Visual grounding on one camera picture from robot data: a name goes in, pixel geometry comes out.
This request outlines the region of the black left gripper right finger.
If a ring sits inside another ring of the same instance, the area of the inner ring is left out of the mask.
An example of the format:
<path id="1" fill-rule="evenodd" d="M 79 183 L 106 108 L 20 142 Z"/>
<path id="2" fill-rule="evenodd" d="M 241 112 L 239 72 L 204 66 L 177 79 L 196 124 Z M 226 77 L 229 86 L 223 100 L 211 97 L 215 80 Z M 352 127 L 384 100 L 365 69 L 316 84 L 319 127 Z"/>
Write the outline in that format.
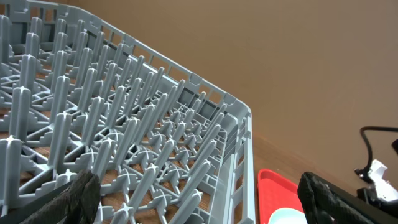
<path id="1" fill-rule="evenodd" d="M 397 224 L 396 217 L 312 172 L 302 174 L 297 195 L 308 224 Z"/>

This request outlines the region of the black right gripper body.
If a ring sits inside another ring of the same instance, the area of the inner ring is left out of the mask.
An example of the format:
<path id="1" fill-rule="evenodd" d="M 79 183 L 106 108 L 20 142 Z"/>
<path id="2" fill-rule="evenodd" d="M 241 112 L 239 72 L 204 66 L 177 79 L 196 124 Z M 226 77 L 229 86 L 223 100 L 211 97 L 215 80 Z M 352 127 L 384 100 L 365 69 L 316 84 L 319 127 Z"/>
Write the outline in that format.
<path id="1" fill-rule="evenodd" d="M 386 212 L 389 215 L 397 218 L 397 200 L 393 202 L 382 202 L 377 198 L 376 190 L 373 186 L 373 181 L 368 176 L 368 171 L 371 163 L 368 163 L 363 169 L 356 169 L 357 176 L 361 180 L 369 183 L 368 187 L 363 187 L 357 190 L 357 196 L 361 200 L 365 201 L 367 204 L 370 204 L 373 207 L 376 207 L 383 212 Z"/>

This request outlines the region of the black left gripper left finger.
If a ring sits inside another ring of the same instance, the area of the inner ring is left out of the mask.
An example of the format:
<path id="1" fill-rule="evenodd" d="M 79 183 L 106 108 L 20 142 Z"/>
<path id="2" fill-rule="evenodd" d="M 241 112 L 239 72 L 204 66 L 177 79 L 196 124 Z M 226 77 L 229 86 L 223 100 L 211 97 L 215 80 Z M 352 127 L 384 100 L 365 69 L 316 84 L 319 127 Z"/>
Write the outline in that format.
<path id="1" fill-rule="evenodd" d="M 83 170 L 73 181 L 1 217 L 1 223 L 92 224 L 100 203 L 100 188 L 100 178 Z"/>

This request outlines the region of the light blue plate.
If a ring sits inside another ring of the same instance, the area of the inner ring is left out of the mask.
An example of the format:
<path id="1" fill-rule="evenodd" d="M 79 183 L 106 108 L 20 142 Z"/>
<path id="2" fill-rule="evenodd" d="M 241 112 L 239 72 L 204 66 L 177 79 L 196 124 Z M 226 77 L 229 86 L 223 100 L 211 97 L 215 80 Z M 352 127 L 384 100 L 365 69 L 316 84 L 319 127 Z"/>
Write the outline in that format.
<path id="1" fill-rule="evenodd" d="M 279 208 L 272 213 L 268 224 L 307 224 L 305 214 L 294 208 Z"/>

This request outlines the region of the red plastic tray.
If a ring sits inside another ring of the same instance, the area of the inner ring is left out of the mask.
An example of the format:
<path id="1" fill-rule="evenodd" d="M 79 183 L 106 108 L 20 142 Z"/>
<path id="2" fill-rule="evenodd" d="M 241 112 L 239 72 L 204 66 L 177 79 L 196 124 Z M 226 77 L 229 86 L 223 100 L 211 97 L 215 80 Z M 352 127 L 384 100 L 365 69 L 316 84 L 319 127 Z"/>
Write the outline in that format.
<path id="1" fill-rule="evenodd" d="M 272 213 L 279 208 L 294 208 L 303 212 L 296 184 L 269 169 L 260 170 L 257 177 L 260 223 L 268 224 Z"/>

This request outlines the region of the grey dishwasher rack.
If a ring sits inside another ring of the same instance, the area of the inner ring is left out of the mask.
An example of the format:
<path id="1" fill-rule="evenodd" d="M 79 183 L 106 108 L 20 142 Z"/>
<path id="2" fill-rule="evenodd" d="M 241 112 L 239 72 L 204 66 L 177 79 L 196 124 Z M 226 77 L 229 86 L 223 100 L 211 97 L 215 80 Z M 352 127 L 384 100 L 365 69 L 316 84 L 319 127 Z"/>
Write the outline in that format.
<path id="1" fill-rule="evenodd" d="M 94 14 L 1 2 L 1 217 L 100 179 L 93 223 L 254 223 L 251 110 Z"/>

